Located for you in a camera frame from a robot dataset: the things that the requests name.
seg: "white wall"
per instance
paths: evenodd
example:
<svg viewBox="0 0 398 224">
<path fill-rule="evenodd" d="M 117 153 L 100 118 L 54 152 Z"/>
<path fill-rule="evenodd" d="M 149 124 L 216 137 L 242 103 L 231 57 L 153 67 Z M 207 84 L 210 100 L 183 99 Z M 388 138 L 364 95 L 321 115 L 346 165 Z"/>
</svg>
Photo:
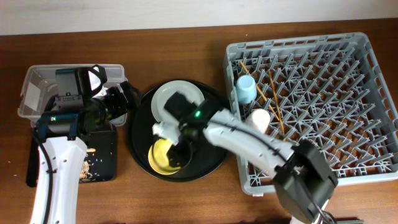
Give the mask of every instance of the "white wall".
<svg viewBox="0 0 398 224">
<path fill-rule="evenodd" d="M 398 17 L 398 0 L 0 0 L 0 35 Z"/>
</svg>

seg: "dish rack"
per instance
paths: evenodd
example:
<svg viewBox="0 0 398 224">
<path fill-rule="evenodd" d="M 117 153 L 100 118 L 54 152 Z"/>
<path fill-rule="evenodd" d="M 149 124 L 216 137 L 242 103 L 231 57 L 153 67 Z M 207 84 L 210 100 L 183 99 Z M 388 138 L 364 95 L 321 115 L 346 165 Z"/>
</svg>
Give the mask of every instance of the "dish rack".
<svg viewBox="0 0 398 224">
<path fill-rule="evenodd" d="M 267 96 L 239 105 L 234 83 L 246 74 L 242 61 Z M 275 108 L 272 75 L 285 135 L 269 111 Z M 371 43 L 363 33 L 322 35 L 230 44 L 224 77 L 231 110 L 245 120 L 256 108 L 268 110 L 266 134 L 319 146 L 339 185 L 398 179 L 398 114 Z M 237 158 L 243 192 L 274 192 L 271 180 Z"/>
</svg>

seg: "transparent bin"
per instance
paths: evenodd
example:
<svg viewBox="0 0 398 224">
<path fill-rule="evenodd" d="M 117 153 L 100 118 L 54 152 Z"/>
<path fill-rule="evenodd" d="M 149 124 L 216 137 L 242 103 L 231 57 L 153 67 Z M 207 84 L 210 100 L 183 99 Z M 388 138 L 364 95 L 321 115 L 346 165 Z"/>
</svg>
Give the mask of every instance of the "transparent bin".
<svg viewBox="0 0 398 224">
<path fill-rule="evenodd" d="M 55 71 L 61 68 L 88 67 L 95 64 L 70 64 L 70 65 L 33 65 L 26 74 L 24 85 L 22 86 L 22 101 L 18 108 L 18 115 L 21 118 L 31 120 L 30 125 L 34 127 L 41 114 L 44 112 L 45 105 L 51 96 L 58 94 L 55 80 Z M 118 86 L 121 82 L 127 81 L 124 76 L 122 65 L 100 64 L 106 70 L 108 81 L 104 87 L 109 88 Z M 126 122 L 127 114 L 111 121 L 115 126 L 122 126 Z"/>
<path fill-rule="evenodd" d="M 234 83 L 245 74 L 242 61 L 262 92 L 238 105 Z M 232 112 L 245 120 L 264 108 L 271 115 L 266 134 L 294 144 L 309 139 L 319 146 L 339 185 L 398 179 L 398 114 L 368 37 L 363 33 L 322 35 L 230 44 L 224 77 Z M 276 110 L 272 75 L 284 122 Z M 264 172 L 238 157 L 242 190 L 249 195 L 274 192 Z"/>
</svg>

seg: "clear plastic container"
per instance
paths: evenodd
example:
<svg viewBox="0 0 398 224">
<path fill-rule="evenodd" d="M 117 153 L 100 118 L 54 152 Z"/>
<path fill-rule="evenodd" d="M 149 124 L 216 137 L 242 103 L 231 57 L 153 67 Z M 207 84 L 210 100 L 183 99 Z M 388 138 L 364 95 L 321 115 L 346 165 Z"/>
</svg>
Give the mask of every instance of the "clear plastic container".
<svg viewBox="0 0 398 224">
<path fill-rule="evenodd" d="M 33 65 L 26 74 L 24 85 L 22 86 L 22 101 L 18 108 L 18 115 L 21 118 L 31 120 L 30 124 L 34 127 L 41 114 L 44 112 L 45 105 L 51 96 L 58 93 L 55 80 L 55 71 L 60 68 L 77 68 L 93 66 L 94 64 L 69 64 L 69 65 Z M 124 76 L 122 65 L 100 64 L 106 70 L 108 81 L 104 87 L 109 88 L 118 86 L 121 82 L 127 81 Z M 115 126 L 122 126 L 126 122 L 127 115 L 123 115 L 111 121 Z"/>
</svg>

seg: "brown wooden surface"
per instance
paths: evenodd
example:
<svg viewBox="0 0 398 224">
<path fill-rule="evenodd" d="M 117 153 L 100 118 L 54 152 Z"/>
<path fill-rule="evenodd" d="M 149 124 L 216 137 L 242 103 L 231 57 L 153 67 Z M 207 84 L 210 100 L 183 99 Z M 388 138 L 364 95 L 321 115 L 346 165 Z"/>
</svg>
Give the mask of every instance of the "brown wooden surface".
<svg viewBox="0 0 398 224">
<path fill-rule="evenodd" d="M 119 63 L 147 91 L 173 78 L 191 78 L 224 93 L 223 58 L 230 43 L 308 35 L 366 33 L 398 104 L 398 19 L 308 22 L 192 29 L 126 30 L 0 37 L 0 223 L 28 223 L 35 189 L 25 184 L 30 126 L 17 115 L 31 65 Z M 171 183 L 144 172 L 130 156 L 126 127 L 118 129 L 118 176 L 79 185 L 77 223 L 237 223 L 288 219 L 275 194 L 254 198 L 239 184 L 230 155 L 215 172 Z M 327 206 L 335 217 L 397 223 L 398 182 L 337 188 Z"/>
</svg>

